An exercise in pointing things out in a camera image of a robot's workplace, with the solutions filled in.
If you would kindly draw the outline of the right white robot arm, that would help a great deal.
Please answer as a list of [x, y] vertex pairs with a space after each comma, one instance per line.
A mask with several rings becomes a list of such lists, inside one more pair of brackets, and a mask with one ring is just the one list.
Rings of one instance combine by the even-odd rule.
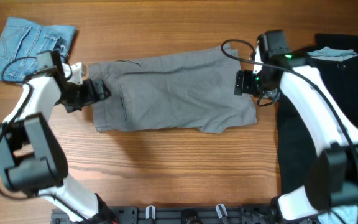
[[291, 223], [335, 207], [358, 206], [358, 128], [328, 92], [316, 66], [288, 48], [282, 30], [259, 35], [248, 63], [254, 67], [237, 72], [235, 95], [273, 101], [285, 95], [307, 127], [317, 155], [305, 183], [273, 199], [274, 220]]

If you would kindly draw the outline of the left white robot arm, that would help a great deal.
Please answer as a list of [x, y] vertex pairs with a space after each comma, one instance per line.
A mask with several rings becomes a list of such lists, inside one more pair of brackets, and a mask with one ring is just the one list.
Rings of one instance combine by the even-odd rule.
[[118, 223], [101, 197], [84, 188], [68, 171], [63, 149], [48, 121], [53, 107], [67, 113], [111, 96], [102, 80], [65, 75], [57, 51], [43, 51], [33, 59], [38, 69], [20, 85], [22, 96], [0, 123], [0, 195], [10, 200], [43, 198], [68, 215], [70, 223]]

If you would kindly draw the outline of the grey cotton shorts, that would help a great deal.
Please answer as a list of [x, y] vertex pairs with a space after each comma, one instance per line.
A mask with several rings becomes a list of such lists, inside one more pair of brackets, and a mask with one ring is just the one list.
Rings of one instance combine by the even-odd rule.
[[221, 47], [89, 66], [111, 96], [93, 106], [97, 131], [197, 128], [219, 134], [257, 122], [249, 95], [235, 95], [240, 63]]

